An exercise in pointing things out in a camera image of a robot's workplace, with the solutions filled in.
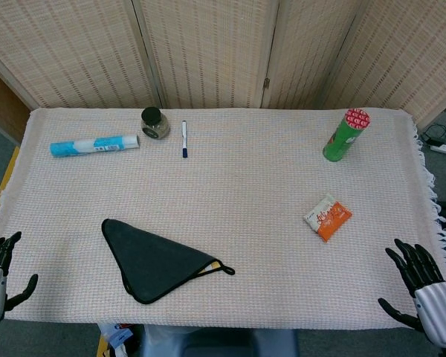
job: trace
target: tablecloth fringe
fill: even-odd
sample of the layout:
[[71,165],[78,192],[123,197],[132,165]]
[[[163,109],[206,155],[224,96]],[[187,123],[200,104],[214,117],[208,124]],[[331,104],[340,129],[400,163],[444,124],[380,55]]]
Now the tablecloth fringe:
[[428,184],[428,192],[430,195],[430,203],[431,203],[431,215],[433,221],[436,224],[436,234],[438,235],[439,246],[442,250],[444,258],[446,259],[446,229],[444,229],[440,223],[440,222],[446,222],[446,218],[440,215],[441,206],[436,203],[438,195],[436,195],[436,193],[433,191],[435,176],[426,168],[424,153],[421,151],[423,143],[418,138],[418,130],[415,124],[413,124],[413,131],[414,131],[413,138],[415,140],[416,147],[418,148],[419,160],[421,162],[421,166],[423,167],[424,174],[426,175],[426,182]]

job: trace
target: woven tablecloth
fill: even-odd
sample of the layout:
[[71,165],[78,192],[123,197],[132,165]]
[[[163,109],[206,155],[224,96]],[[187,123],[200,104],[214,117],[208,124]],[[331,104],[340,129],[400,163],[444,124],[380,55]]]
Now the woven tablecloth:
[[[396,327],[378,305],[413,302],[385,254],[421,243],[446,277],[432,179],[403,111],[366,109],[370,127],[337,163],[322,148],[345,110],[163,110],[156,141],[138,109],[38,109],[1,196],[0,237],[22,231],[9,296],[39,274],[8,318],[176,326]],[[181,157],[181,121],[189,158]],[[53,158],[55,141],[140,136],[140,149]],[[353,217],[324,243],[304,222],[326,193]],[[202,250],[236,270],[194,279],[150,305],[123,287],[106,218]]]

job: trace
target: black triangular cloth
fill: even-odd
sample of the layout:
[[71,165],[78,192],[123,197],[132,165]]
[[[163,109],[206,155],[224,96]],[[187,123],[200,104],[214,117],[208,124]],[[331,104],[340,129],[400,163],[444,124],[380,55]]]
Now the black triangular cloth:
[[[215,257],[116,219],[105,219],[101,228],[126,291],[139,303],[153,303],[195,277],[219,270],[235,274]],[[202,272],[212,263],[216,268]]]

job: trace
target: green can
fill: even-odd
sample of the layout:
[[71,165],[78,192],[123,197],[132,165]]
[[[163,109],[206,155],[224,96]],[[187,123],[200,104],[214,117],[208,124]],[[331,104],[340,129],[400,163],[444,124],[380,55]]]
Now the green can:
[[364,110],[349,109],[329,142],[324,146],[323,155],[329,161],[339,161],[368,125],[370,125],[370,116]]

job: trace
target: snack packet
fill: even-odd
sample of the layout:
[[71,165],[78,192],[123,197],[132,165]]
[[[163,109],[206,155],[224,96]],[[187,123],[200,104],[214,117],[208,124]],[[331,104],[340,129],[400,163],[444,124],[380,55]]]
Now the snack packet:
[[304,216],[304,220],[311,228],[318,232],[324,242],[350,217],[352,212],[347,210],[334,197],[326,194],[315,208]]

